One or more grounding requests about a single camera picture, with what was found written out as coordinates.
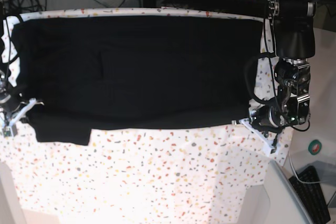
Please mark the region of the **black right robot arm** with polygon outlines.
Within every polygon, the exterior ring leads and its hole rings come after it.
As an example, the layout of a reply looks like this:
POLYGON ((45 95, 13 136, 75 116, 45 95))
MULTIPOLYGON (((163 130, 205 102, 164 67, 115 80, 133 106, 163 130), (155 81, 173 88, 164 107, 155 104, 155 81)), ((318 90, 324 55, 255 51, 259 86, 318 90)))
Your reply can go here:
POLYGON ((12 41, 9 32, 9 24, 5 11, 5 2, 1 0, 1 53, 6 53, 7 60, 1 59, 1 135, 3 137, 15 137, 18 134, 16 123, 26 121, 26 113, 34 106, 43 103, 35 98, 25 100, 21 92, 25 86, 13 86, 10 81, 12 72, 9 67, 18 55, 12 56, 12 41))

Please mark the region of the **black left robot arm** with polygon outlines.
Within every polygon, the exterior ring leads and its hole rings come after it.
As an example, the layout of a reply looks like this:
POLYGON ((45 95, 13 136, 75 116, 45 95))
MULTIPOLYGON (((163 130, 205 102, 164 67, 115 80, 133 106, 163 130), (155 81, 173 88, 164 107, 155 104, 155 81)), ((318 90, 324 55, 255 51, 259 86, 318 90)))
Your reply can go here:
POLYGON ((310 120, 311 74, 307 60, 316 52, 313 17, 318 1, 267 0, 264 20, 270 23, 273 51, 252 57, 244 67, 245 82, 249 84, 248 72, 253 63, 262 58, 279 58, 270 67, 274 97, 262 100, 248 88, 251 97, 262 106, 239 121, 263 141, 267 156, 278 151, 278 138, 285 128, 296 130, 310 120))

